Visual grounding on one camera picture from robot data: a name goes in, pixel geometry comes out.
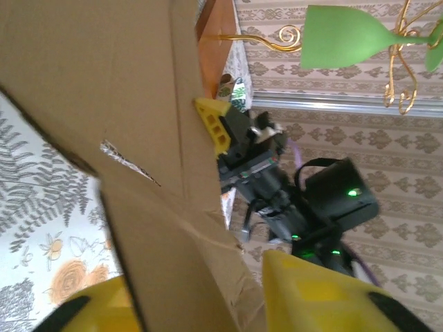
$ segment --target black rubber trim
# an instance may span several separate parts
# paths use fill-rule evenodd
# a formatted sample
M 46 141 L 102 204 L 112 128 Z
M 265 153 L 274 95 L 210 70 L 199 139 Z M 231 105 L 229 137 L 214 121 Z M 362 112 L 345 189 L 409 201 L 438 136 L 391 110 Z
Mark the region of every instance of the black rubber trim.
M 368 297 L 399 329 L 399 332 L 433 332 L 397 300 L 377 292 L 369 293 Z
M 79 296 L 63 303 L 34 332 L 60 332 L 88 304 L 89 296 Z

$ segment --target green lamp shade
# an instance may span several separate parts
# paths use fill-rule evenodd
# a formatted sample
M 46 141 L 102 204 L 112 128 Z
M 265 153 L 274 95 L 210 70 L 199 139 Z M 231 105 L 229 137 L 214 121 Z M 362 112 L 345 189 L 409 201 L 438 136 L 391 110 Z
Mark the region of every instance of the green lamp shade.
M 344 6 L 308 6 L 300 64 L 303 68 L 347 67 L 393 44 L 421 44 L 425 37 L 390 32 L 368 13 Z
M 440 35 L 443 33 L 443 15 L 440 18 L 438 27 L 429 36 L 429 44 L 433 45 Z M 435 48 L 426 52 L 425 67 L 427 71 L 434 71 L 443 62 L 443 41 L 441 41 Z

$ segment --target floral tablecloth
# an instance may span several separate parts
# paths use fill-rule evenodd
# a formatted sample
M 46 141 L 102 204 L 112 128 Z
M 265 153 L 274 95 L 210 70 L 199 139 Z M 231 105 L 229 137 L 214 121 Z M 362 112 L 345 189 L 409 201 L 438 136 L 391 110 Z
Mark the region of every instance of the floral tablecloth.
M 249 107 L 241 42 L 225 73 L 244 78 Z M 30 331 L 69 295 L 121 274 L 97 186 L 0 94 L 0 331 Z M 222 199 L 227 228 L 233 199 L 233 192 Z

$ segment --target wooden furniture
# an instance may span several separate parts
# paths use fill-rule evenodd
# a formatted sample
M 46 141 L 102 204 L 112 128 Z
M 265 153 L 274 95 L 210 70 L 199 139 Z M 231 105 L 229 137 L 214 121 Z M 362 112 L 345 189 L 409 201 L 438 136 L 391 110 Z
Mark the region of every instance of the wooden furniture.
M 217 36 L 234 35 L 237 30 L 234 10 L 232 1 L 207 0 L 195 26 L 201 76 L 207 98 L 215 98 L 217 94 L 233 43 L 231 40 L 217 40 Z

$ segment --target patterned wallpaper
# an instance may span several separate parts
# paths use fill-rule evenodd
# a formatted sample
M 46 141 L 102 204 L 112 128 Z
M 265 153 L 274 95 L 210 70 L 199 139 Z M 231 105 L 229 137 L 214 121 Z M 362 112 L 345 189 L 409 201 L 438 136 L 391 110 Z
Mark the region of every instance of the patterned wallpaper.
M 349 156 L 381 205 L 381 214 L 346 234 L 385 289 L 436 331 L 443 331 L 443 119 L 267 109 L 296 141 L 304 161 Z M 282 167 L 295 171 L 291 151 Z M 308 167 L 308 176 L 317 169 Z M 246 205 L 236 198 L 231 230 Z M 254 222 L 261 220 L 254 217 Z M 261 278 L 266 225 L 245 245 L 245 260 Z M 279 246 L 279 250 L 288 250 Z
M 287 24 L 303 30 L 308 4 L 352 6 L 369 12 L 387 28 L 394 28 L 403 0 L 235 0 L 242 33 L 259 35 L 279 43 L 278 31 Z M 433 1 L 411 1 L 408 17 L 429 7 Z M 420 19 L 413 28 L 428 35 L 433 22 L 440 18 L 440 6 Z M 300 68 L 300 53 L 277 53 L 255 41 L 246 44 L 249 69 L 256 91 L 306 92 L 342 95 L 382 96 L 388 83 L 388 52 L 385 50 L 368 61 L 334 70 L 305 70 Z M 405 47 L 405 60 L 412 66 L 419 82 L 419 98 L 440 99 L 443 95 L 443 68 L 434 73 L 424 69 L 425 46 Z M 410 86 L 410 78 L 403 66 L 395 65 L 396 90 Z

